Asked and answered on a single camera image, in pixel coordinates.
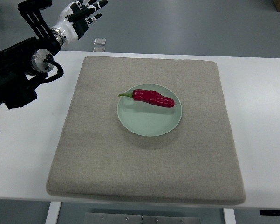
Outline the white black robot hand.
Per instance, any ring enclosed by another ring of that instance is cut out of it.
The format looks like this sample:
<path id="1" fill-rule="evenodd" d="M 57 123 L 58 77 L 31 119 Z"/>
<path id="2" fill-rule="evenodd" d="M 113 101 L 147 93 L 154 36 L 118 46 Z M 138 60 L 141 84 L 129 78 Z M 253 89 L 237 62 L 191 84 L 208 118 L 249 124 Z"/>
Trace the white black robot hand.
<path id="1" fill-rule="evenodd" d="M 60 46 L 81 39 L 89 26 L 102 16 L 97 11 L 107 3 L 107 0 L 76 0 L 69 3 L 60 13 L 56 25 L 51 28 Z"/>

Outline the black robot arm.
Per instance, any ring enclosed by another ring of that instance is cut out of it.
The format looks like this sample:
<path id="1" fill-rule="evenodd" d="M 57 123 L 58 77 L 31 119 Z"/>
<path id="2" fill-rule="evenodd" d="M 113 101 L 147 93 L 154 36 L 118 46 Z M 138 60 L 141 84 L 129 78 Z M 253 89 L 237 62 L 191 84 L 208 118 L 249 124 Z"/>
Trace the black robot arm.
<path id="1" fill-rule="evenodd" d="M 63 76 L 63 68 L 53 59 L 61 46 L 40 11 L 50 0 L 26 0 L 18 4 L 21 16 L 36 33 L 0 52 L 0 105 L 20 108 L 37 99 L 36 88 Z"/>

